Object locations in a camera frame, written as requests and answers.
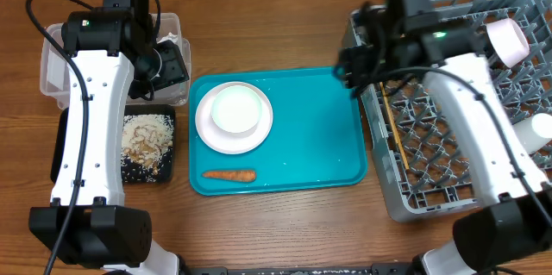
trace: plastic box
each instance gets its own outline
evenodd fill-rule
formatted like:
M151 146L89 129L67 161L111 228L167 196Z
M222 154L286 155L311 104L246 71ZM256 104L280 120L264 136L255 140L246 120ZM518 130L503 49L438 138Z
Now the plastic box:
M506 17L516 21L530 44L530 54L512 69L503 67L496 54L489 58L497 95L512 124L535 113L552 114L552 0L431 1L443 20L465 18L474 28ZM351 17L342 45L355 47L364 40ZM411 166L408 171L396 150L380 87L371 85L361 95L389 215L408 222L476 207L469 162L460 159L454 136L443 129L445 119L420 84L412 82L409 87L390 103ZM552 172L551 154L552 147L547 145L531 157L545 172Z
M47 32L63 47L61 39L61 25L54 24L47 28ZM182 53L182 58L191 76L191 54L190 43L182 38L180 31L179 17L174 13L161 13L161 26L158 40L173 33L178 36L177 45ZM44 39L41 58L41 92L42 94L53 97L58 101L58 107L65 109L69 106L69 65L53 48L53 46ZM131 104L170 104L172 106L181 106L188 101L188 92L190 90L190 80L169 86L163 90L155 92L155 99L151 102L143 99L127 99L127 105Z

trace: white plate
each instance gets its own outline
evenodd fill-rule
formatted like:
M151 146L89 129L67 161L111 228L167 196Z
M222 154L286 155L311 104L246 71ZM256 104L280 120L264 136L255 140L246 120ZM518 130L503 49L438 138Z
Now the white plate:
M242 85L253 90L260 98L261 115L255 130L248 136L236 135L219 128L211 116L211 108L216 95L229 86ZM273 107L268 97L257 87L244 82L220 84L205 94L196 110L196 129L199 137L211 149L224 154L240 154L259 146L268 136L273 125Z

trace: carrot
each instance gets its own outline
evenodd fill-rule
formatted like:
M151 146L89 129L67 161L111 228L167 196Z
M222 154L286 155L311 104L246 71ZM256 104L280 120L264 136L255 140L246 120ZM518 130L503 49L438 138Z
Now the carrot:
M240 171L208 171L204 172L205 178L237 181L237 182L254 182L257 179L257 174L252 170Z

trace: clear plastic container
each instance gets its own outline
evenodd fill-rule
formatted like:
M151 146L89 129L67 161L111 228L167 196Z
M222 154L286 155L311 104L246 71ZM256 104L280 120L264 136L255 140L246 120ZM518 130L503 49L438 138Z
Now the clear plastic container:
M157 14L152 14L152 17L155 23ZM63 47L61 25L51 25L47 28L47 32ZM182 38L179 17L174 13L161 13L161 27L158 40L169 33L177 35L178 40L176 44L182 53L188 75L191 76L190 43L188 40ZM58 101L60 109L65 109L69 106L69 69L69 65L53 48L52 44L45 39L42 46L41 58L41 92L46 96L55 98ZM155 99L151 102L144 101L141 98L130 99L129 97L127 104L170 104L172 106L181 106L188 101L189 90L190 80L156 91Z

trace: orange carrot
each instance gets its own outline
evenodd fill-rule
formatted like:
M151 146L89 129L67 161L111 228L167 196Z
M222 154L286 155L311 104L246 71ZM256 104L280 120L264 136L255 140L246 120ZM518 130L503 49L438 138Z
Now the orange carrot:
M253 182L257 178L257 174L252 170L241 171L208 171L204 172L205 178L237 181L237 182Z

